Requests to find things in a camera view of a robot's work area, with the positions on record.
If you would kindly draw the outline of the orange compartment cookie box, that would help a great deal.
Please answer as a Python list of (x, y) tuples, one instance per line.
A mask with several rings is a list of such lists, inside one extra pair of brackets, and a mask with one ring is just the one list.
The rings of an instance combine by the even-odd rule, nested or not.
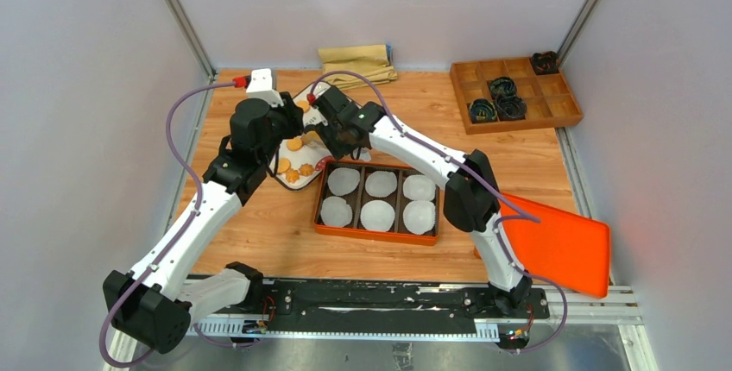
[(439, 188), (411, 167), (331, 160), (313, 222), (320, 235), (433, 246)]

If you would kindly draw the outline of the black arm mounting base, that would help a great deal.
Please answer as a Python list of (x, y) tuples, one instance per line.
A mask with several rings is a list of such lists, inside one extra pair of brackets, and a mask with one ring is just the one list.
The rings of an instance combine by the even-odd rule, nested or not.
[(550, 316), (546, 293), (513, 301), (491, 286), (370, 280), (266, 280), (260, 296), (221, 309), (269, 333), (316, 336), (475, 336), (478, 323), (526, 325)]

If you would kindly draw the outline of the white strawberry tray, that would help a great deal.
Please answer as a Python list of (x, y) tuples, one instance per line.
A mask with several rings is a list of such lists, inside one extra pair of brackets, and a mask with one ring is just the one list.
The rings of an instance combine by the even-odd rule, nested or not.
[[(294, 96), (293, 101), (295, 102), (295, 104), (299, 101), (308, 102), (307, 96), (311, 93), (311, 90), (312, 84), (309, 84), (298, 95)], [(311, 106), (311, 109), (307, 113), (304, 113), (303, 116), (305, 133), (309, 131), (314, 131), (314, 127), (317, 124), (321, 123), (323, 120), (324, 118), (322, 114)], [(325, 145), (323, 147), (311, 148), (304, 143), (304, 147), (301, 150), (296, 152), (289, 151), (286, 147), (287, 140), (288, 139), (281, 143), (279, 147), (279, 153), (271, 161), (270, 168), (272, 170), (275, 170), (277, 161), (280, 158), (288, 158), (291, 161), (291, 168), (298, 171), (301, 165), (306, 163), (312, 164), (315, 167), (314, 174), (309, 177), (300, 176), (300, 179), (295, 184), (287, 183), (284, 173), (275, 174), (275, 179), (287, 190), (300, 191), (309, 186), (322, 173), (322, 171), (325, 169), (325, 163), (329, 160), (332, 160), (333, 157)]]

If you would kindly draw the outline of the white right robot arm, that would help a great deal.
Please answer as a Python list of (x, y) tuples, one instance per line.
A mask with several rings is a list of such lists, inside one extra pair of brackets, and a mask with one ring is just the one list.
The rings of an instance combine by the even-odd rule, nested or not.
[(448, 148), (409, 128), (384, 102), (357, 104), (328, 87), (307, 102), (322, 117), (316, 130), (334, 157), (359, 148), (389, 154), (430, 179), (444, 193), (447, 222), (470, 235), (488, 273), (486, 304), (504, 317), (528, 306), (533, 281), (518, 260), (502, 223), (501, 195), (485, 153)]

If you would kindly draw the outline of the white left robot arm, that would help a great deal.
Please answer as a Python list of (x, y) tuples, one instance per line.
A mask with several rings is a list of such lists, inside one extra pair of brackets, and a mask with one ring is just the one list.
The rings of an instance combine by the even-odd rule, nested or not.
[(241, 262), (191, 285), (185, 280), (212, 238), (268, 176), (281, 143), (302, 134), (303, 115), (287, 92), (278, 100), (249, 94), (237, 104), (230, 134), (179, 219), (128, 272), (113, 270), (104, 280), (109, 312), (100, 331), (102, 349), (107, 329), (114, 327), (150, 352), (166, 354), (192, 324), (222, 308), (235, 305), (253, 313), (262, 307), (262, 274)]

